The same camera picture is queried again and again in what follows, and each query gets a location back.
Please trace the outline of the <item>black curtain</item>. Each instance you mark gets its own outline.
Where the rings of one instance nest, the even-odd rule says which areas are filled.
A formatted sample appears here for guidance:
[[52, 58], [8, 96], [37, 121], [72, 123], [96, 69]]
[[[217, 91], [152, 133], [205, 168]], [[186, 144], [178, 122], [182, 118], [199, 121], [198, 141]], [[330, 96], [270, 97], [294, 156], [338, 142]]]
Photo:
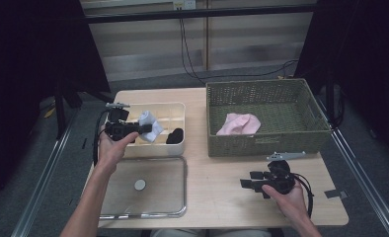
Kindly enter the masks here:
[[0, 190], [39, 116], [56, 94], [108, 92], [106, 72], [80, 0], [0, 0]]
[[295, 75], [340, 85], [389, 148], [389, 0], [317, 0]]

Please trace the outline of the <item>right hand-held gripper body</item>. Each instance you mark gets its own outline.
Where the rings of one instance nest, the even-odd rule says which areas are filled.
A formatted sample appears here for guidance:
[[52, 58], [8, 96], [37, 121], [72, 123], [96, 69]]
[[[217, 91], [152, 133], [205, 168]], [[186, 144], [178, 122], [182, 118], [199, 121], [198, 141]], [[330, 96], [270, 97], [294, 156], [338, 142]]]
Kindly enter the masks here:
[[[264, 180], [255, 180], [255, 181], [264, 181], [265, 185], [269, 185], [277, 190], [280, 194], [286, 195], [288, 194], [295, 182], [298, 181], [301, 185], [304, 183], [298, 178], [297, 174], [293, 174], [290, 171], [290, 167], [287, 163], [290, 159], [299, 158], [305, 155], [305, 152], [301, 153], [278, 153], [275, 152], [271, 156], [268, 157], [270, 163], [268, 164], [268, 170], [265, 172], [269, 172], [269, 177]], [[256, 192], [262, 193], [263, 198], [269, 198], [264, 191]]]

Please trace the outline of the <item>green woven basket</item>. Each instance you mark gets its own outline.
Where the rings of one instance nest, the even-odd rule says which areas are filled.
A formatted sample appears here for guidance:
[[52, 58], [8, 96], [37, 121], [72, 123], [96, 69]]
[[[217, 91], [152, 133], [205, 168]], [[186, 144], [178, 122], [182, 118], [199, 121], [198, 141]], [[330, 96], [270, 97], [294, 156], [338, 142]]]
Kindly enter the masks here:
[[[220, 135], [230, 113], [254, 115], [261, 126], [250, 135]], [[206, 117], [211, 157], [316, 153], [331, 133], [303, 79], [208, 83]]]

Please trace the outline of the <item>clear plastic lid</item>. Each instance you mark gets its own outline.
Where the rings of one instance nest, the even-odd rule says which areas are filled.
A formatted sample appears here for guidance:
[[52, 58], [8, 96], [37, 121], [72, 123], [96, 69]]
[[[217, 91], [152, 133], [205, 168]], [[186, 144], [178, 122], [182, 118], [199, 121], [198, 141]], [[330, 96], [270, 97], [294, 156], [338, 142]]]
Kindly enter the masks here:
[[183, 157], [123, 159], [110, 177], [100, 218], [182, 216], [187, 209], [187, 174]]

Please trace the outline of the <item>person's left hand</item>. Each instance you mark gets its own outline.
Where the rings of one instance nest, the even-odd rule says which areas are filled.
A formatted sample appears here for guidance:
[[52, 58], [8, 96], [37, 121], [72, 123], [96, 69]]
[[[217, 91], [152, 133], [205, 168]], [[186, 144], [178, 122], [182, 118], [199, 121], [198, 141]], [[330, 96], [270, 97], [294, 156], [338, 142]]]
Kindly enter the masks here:
[[97, 167], [112, 174], [116, 170], [117, 163], [122, 159], [126, 146], [138, 136], [137, 132], [132, 132], [119, 141], [113, 141], [102, 131], [99, 138], [99, 161]]

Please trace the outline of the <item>metal floor rail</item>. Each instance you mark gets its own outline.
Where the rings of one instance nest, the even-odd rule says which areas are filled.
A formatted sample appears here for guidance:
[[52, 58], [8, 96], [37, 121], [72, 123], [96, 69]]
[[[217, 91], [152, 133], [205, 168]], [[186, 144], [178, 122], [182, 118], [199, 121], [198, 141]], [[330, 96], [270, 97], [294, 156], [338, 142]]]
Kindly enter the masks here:
[[322, 149], [349, 222], [328, 237], [389, 237], [389, 149], [350, 103]]
[[17, 222], [14, 231], [11, 234], [11, 237], [28, 237], [31, 231], [31, 228], [34, 224], [34, 221], [37, 217], [39, 208], [43, 201], [44, 195], [48, 189], [49, 183], [53, 177], [54, 171], [57, 167], [64, 147], [67, 144], [69, 139], [72, 124], [76, 120], [77, 114], [79, 113], [78, 109], [72, 111], [69, 122], [65, 130], [61, 133], [60, 137], [56, 140], [53, 149], [48, 157], [48, 160], [45, 164], [45, 167], [39, 177], [39, 181], [33, 191], [32, 196], [30, 197], [25, 209], [22, 212], [22, 215]]

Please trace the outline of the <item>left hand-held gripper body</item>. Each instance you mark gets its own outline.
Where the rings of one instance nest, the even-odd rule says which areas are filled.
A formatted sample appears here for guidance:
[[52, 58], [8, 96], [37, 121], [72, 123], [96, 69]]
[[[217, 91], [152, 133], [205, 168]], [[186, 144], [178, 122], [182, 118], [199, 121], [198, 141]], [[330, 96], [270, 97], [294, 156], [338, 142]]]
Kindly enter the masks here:
[[108, 118], [105, 123], [105, 133], [113, 141], [119, 141], [133, 132], [140, 133], [138, 122], [127, 122], [129, 111], [125, 109], [125, 104], [107, 103]]

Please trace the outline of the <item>black metal stand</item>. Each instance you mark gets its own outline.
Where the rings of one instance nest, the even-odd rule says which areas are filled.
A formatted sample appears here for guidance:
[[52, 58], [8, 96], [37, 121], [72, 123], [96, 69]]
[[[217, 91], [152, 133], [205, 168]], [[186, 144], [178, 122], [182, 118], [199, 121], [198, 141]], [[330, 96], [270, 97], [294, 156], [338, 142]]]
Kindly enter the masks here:
[[57, 118], [57, 139], [61, 138], [67, 128], [64, 102], [67, 102], [69, 107], [72, 109], [79, 109], [82, 106], [82, 100], [79, 96], [79, 92], [89, 94], [105, 103], [112, 103], [114, 101], [112, 97], [109, 97], [90, 86], [86, 86], [83, 83], [67, 79], [58, 80], [54, 89], [54, 104]]
[[336, 128], [343, 122], [344, 119], [345, 100], [342, 88], [336, 82], [333, 73], [329, 73], [327, 76], [325, 93], [328, 121], [332, 128]]

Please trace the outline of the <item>cream divided storage box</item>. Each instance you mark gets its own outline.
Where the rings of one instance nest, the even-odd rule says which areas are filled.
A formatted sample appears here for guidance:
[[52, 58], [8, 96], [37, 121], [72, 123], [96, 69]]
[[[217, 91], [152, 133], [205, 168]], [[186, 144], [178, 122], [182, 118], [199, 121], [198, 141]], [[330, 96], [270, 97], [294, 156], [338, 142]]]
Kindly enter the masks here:
[[140, 135], [131, 142], [124, 153], [125, 158], [130, 157], [171, 157], [184, 153], [185, 145], [185, 110], [182, 103], [151, 103], [151, 104], [125, 104], [129, 111], [127, 122], [138, 122], [144, 111], [149, 111], [162, 125], [163, 131], [154, 142], [141, 139]]

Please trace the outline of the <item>white wall socket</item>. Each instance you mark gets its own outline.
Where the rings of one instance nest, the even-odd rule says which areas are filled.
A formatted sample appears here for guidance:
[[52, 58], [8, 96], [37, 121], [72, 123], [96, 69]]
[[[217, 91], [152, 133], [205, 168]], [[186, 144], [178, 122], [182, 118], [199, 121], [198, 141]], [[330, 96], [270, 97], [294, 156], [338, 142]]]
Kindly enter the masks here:
[[173, 0], [175, 10], [194, 10], [196, 8], [195, 0]]

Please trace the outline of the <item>pink sock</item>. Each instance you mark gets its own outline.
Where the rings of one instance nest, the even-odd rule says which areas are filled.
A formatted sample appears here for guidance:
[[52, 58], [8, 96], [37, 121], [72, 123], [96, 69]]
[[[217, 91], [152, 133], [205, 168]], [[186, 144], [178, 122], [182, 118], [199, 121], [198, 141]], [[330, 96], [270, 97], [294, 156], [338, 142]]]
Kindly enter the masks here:
[[258, 126], [250, 115], [228, 114], [217, 135], [252, 134], [257, 131]]
[[228, 114], [225, 122], [226, 134], [254, 134], [261, 127], [258, 118], [251, 114]]

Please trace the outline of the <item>black horizontal bar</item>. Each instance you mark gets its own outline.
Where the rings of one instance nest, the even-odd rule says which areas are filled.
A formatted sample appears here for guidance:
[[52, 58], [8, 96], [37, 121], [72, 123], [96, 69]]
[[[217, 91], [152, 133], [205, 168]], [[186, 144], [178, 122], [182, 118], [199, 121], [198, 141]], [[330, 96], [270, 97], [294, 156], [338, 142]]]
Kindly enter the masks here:
[[303, 5], [282, 5], [282, 6], [247, 7], [247, 8], [173, 10], [173, 11], [164, 11], [164, 12], [148, 12], [148, 13], [134, 13], [134, 14], [90, 15], [84, 17], [83, 21], [87, 24], [103, 24], [103, 23], [118, 23], [118, 22], [193, 19], [193, 18], [208, 18], [208, 17], [232, 17], [232, 16], [267, 15], [267, 14], [308, 13], [308, 12], [314, 12], [316, 9], [317, 9], [316, 4], [303, 4]]

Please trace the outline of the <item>person's right hand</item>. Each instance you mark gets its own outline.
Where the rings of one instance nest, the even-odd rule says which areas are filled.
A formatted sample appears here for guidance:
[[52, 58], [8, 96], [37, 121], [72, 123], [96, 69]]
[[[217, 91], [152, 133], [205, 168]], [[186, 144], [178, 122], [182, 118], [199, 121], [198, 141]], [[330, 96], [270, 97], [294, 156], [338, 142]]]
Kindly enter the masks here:
[[298, 181], [295, 182], [292, 190], [286, 195], [280, 194], [269, 185], [263, 185], [262, 190], [275, 200], [279, 210], [290, 221], [298, 221], [308, 216], [303, 190]]

